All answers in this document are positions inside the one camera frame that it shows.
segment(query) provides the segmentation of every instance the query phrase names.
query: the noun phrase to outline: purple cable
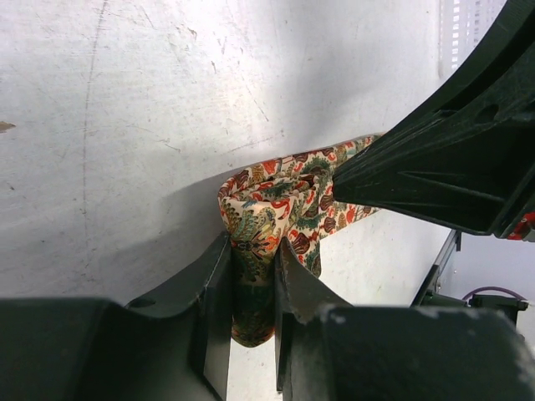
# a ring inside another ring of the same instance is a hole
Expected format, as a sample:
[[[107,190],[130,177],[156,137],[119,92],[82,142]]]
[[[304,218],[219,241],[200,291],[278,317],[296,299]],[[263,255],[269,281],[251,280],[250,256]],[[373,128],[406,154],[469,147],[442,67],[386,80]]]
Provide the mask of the purple cable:
[[[498,292],[505,292],[506,294],[509,294],[513,297],[515,297],[517,300],[519,301],[526,301],[526,298],[523,297],[522,295],[520,295],[519,293],[517,292],[514,292],[512,290],[507,290],[506,288],[503,288],[503,287],[481,287],[481,288],[476,288],[475,290],[472,290],[470,292],[468,292],[463,298],[462,300],[463,301],[467,301],[469,297],[471,297],[472,295],[476,295],[478,292],[483,292],[483,291],[498,291]]]

